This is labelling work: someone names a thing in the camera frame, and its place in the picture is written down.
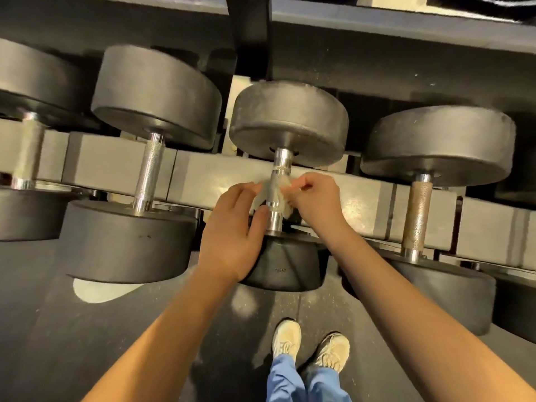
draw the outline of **forearm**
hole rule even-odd
[[[233,286],[199,265],[171,305],[97,382],[84,402],[176,401],[203,337]]]
[[[536,392],[510,367],[425,298],[349,226],[320,236],[426,400],[536,400]]]

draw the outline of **black floor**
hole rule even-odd
[[[183,278],[146,284],[115,300],[89,304],[54,266],[55,242],[0,243],[0,400],[78,401],[164,310]],[[330,265],[322,288],[274,293],[242,285],[227,298],[192,367],[181,401],[261,401],[271,339],[284,317],[302,326],[298,364],[325,334],[351,342],[341,384],[354,401],[421,398],[359,301]],[[498,327],[482,338],[536,387],[536,344]]]

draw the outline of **scrub pants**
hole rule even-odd
[[[288,354],[273,360],[266,390],[266,402],[351,402],[334,369],[311,366],[304,383]]]

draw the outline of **white sneaker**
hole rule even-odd
[[[339,332],[328,334],[318,346],[314,365],[341,372],[350,357],[350,342]]]
[[[272,340],[272,353],[276,358],[281,354],[288,354],[296,363],[296,356],[301,344],[301,329],[298,322],[285,319],[276,327]]]

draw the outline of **left hand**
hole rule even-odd
[[[260,252],[268,220],[261,206],[248,227],[249,210],[261,184],[240,183],[220,196],[203,231],[198,268],[232,284],[244,279]]]

